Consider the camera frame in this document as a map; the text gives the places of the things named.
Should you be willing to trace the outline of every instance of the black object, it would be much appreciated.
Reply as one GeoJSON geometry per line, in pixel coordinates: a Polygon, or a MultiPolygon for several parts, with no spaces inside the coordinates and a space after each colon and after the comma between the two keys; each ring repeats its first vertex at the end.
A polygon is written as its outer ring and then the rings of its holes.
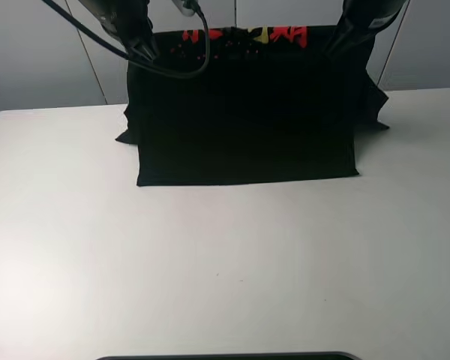
{"type": "Polygon", "coordinates": [[[352,117],[355,133],[357,131],[384,131],[390,127],[378,121],[380,110],[389,101],[389,97],[380,90],[375,82],[366,75],[357,103],[355,116],[352,117]]]}
{"type": "MultiPolygon", "coordinates": [[[[362,44],[331,64],[322,48],[334,30],[215,29],[211,64],[187,82],[131,65],[129,131],[119,140],[139,144],[137,184],[237,185],[358,175],[353,125],[356,119],[367,122],[360,112],[370,113],[359,102],[370,85],[365,68],[374,44],[362,44]]],[[[156,38],[162,66],[187,71],[203,58],[200,31],[156,38]]]]}
{"type": "Polygon", "coordinates": [[[210,61],[210,38],[209,38],[209,25],[205,18],[205,14],[198,3],[194,0],[190,0],[189,5],[193,8],[199,18],[202,20],[205,31],[205,54],[207,55],[202,64],[199,64],[198,70],[191,69],[187,73],[182,73],[176,70],[166,69],[157,66],[152,63],[151,60],[157,55],[155,51],[155,41],[152,38],[152,22],[148,19],[148,2],[143,0],[121,0],[112,1],[115,5],[110,7],[109,1],[85,1],[87,8],[98,18],[101,18],[100,14],[106,14],[106,19],[102,22],[103,28],[109,35],[113,36],[117,40],[121,41],[126,52],[117,49],[113,45],[110,45],[104,39],[95,34],[92,30],[83,25],[80,21],[71,16],[60,5],[54,2],[54,0],[42,0],[50,8],[52,8],[58,15],[67,20],[71,25],[79,29],[83,34],[91,38],[95,43],[99,44],[103,48],[114,53],[118,57],[127,60],[129,63],[134,64],[138,68],[145,69],[153,74],[159,74],[164,77],[173,77],[180,80],[189,80],[200,74],[202,74],[209,65],[210,61]],[[132,12],[133,9],[138,9],[142,14],[137,16],[132,12]],[[116,24],[112,24],[112,28],[106,26],[111,21],[117,22],[118,28],[115,28],[116,24]]]}
{"type": "Polygon", "coordinates": [[[398,17],[407,0],[344,0],[343,15],[325,49],[339,62],[354,47],[375,38],[398,17]]]}
{"type": "Polygon", "coordinates": [[[99,360],[359,360],[345,352],[247,355],[110,356],[99,360]]]}

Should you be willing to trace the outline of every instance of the black garment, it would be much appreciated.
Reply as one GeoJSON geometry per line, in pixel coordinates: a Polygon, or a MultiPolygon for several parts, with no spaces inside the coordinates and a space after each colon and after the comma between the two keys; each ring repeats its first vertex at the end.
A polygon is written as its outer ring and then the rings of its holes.
{"type": "MultiPolygon", "coordinates": [[[[377,123],[378,111],[367,105],[374,90],[365,70],[373,43],[329,64],[320,50],[332,32],[214,30],[211,64],[192,80],[130,66],[129,130],[118,140],[139,145],[138,185],[358,175],[354,125],[377,123]],[[267,35],[268,43],[257,41],[267,35]]],[[[200,31],[159,34],[157,42],[163,66],[190,71],[203,61],[200,31]]]]}

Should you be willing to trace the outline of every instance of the red print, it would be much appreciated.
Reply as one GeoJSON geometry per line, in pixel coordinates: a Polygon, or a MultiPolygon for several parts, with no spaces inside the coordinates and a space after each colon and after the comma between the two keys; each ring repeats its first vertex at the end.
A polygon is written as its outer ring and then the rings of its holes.
{"type": "MultiPolygon", "coordinates": [[[[210,30],[210,39],[211,40],[217,40],[218,38],[221,38],[224,36],[224,33],[220,30],[210,30]]],[[[200,40],[200,31],[199,30],[193,30],[193,31],[183,31],[183,35],[181,36],[183,41],[192,40],[192,43],[196,44],[200,40]]]]}
{"type": "Polygon", "coordinates": [[[183,31],[182,35],[183,41],[187,41],[188,39],[192,40],[192,43],[196,44],[198,43],[198,40],[200,39],[200,35],[198,30],[193,30],[192,35],[189,34],[189,31],[183,31]]]}
{"type": "Polygon", "coordinates": [[[274,28],[270,35],[270,40],[277,42],[278,39],[284,37],[292,43],[297,37],[298,45],[305,48],[308,44],[308,28],[306,26],[292,26],[291,28],[274,28]]]}

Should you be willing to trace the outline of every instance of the white table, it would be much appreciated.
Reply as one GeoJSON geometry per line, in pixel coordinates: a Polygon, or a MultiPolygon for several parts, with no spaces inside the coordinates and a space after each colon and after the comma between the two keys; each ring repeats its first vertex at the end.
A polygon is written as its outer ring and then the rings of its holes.
{"type": "Polygon", "coordinates": [[[0,113],[0,360],[450,360],[450,90],[391,93],[362,177],[135,187],[123,106],[0,113]]]}

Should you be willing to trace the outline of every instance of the robotic arm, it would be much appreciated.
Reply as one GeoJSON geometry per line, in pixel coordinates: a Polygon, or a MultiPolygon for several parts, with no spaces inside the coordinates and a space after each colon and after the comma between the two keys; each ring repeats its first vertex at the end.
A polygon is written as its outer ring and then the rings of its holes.
{"type": "MultiPolygon", "coordinates": [[[[120,41],[127,52],[153,62],[158,48],[149,19],[150,0],[79,0],[100,22],[108,35],[120,41]]],[[[172,0],[186,17],[195,15],[194,2],[172,0]]]]}
{"type": "MultiPolygon", "coordinates": [[[[191,79],[201,74],[209,64],[209,27],[198,0],[172,0],[184,16],[192,17],[197,14],[205,28],[205,63],[199,70],[191,73],[178,73],[153,64],[159,54],[153,37],[153,25],[149,19],[150,0],[79,0],[100,22],[106,33],[123,44],[126,53],[109,45],[53,0],[42,1],[102,47],[148,71],[168,77],[191,79]]],[[[340,61],[353,47],[387,29],[397,19],[405,2],[407,0],[344,0],[343,15],[334,36],[324,49],[325,54],[333,62],[340,61]]]]}

